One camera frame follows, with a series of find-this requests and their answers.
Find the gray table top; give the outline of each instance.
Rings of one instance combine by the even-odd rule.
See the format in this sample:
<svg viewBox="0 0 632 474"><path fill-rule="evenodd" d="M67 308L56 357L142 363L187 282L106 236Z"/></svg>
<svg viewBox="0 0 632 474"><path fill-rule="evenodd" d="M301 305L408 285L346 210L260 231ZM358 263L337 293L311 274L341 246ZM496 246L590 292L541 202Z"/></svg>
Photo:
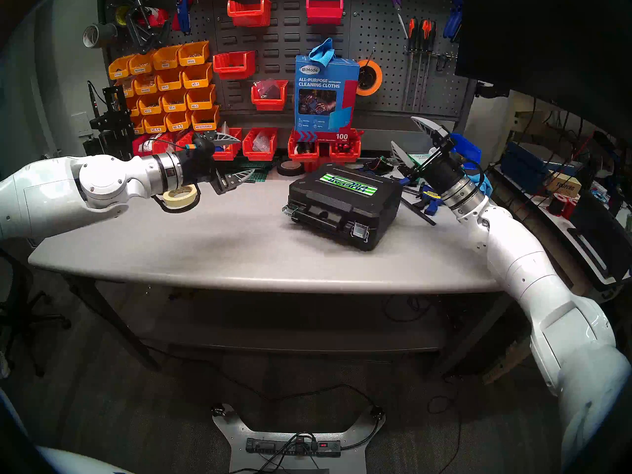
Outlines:
<svg viewBox="0 0 632 474"><path fill-rule="evenodd" d="M283 214L295 178L271 174L217 196L201 184L199 205L167 214L133 198L116 219L45 239L29 262L112 281L207 289L314 293L498 291L486 262L466 247L447 207L430 226L404 205L371 252L321 235Z"/></svg>

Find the table leg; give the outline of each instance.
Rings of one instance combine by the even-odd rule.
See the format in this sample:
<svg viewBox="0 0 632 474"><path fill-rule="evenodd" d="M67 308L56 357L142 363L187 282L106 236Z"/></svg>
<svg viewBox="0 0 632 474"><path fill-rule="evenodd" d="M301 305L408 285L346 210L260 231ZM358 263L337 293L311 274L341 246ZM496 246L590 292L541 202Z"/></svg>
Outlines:
<svg viewBox="0 0 632 474"><path fill-rule="evenodd" d="M505 292L501 293L492 304L491 308L477 322L466 326L461 332L450 340L441 350L439 358L430 369L430 378L438 378L446 375L458 364L470 350L483 338L498 319L505 313L513 299Z"/></svg>
<svg viewBox="0 0 632 474"><path fill-rule="evenodd" d="M101 295L94 279L76 275L64 275L64 279L70 285L70 291L110 325L110 331L114 337L132 356L150 370L160 370L160 365L149 354L147 347L138 339L138 336L131 332L106 298Z"/></svg>

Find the case label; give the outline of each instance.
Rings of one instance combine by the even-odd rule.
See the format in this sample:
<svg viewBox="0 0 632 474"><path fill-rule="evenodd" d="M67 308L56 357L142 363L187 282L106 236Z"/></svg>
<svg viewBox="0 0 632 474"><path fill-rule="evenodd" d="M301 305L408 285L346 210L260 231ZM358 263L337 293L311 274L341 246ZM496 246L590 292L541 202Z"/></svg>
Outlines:
<svg viewBox="0 0 632 474"><path fill-rule="evenodd" d="M340 188L346 188L352 192L363 193L369 196L377 192L377 187L365 185L359 181L353 181L352 179L343 178L342 176L331 175L330 173L325 173L320 180L325 183L330 183L331 185L339 186Z"/></svg>

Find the power cord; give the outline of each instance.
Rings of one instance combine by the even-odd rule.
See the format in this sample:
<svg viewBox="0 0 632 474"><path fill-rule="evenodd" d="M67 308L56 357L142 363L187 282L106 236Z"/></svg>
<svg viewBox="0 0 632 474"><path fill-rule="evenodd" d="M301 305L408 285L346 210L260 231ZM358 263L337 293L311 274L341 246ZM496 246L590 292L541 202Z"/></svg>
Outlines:
<svg viewBox="0 0 632 474"><path fill-rule="evenodd" d="M395 296L394 295L389 295L383 302L382 307L381 307L381 311L382 314L384 314L384 316L389 320L389 321L393 321L396 323L407 323L407 322L414 322L414 321L418 321L420 320L422 317L424 317L426 315L426 313L428 312L428 309L430 308L430 303L425 307L422 308L422 305L419 302L419 297L417 296L408 296L408 298L406 299L406 304L408 304L408 307L411 308L412 311L414 311L415 313L417 313L417 316L410 318L410 319L399 319L396 317L391 316L390 314L388 314L386 312L388 305L390 304L391 300L393 300Z"/></svg>

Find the tape roll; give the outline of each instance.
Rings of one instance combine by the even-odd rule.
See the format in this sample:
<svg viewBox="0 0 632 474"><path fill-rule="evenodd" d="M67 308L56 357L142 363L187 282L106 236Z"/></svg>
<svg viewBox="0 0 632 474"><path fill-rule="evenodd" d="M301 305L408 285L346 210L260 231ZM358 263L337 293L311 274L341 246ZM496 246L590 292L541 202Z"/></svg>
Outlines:
<svg viewBox="0 0 632 474"><path fill-rule="evenodd" d="M363 59L358 64L360 65L360 74L356 93L362 97L368 97L382 85L382 70L375 61L368 59Z"/></svg>
<svg viewBox="0 0 632 474"><path fill-rule="evenodd" d="M186 207L194 201L196 195L195 185L185 185L163 193L162 199L167 207Z"/></svg>

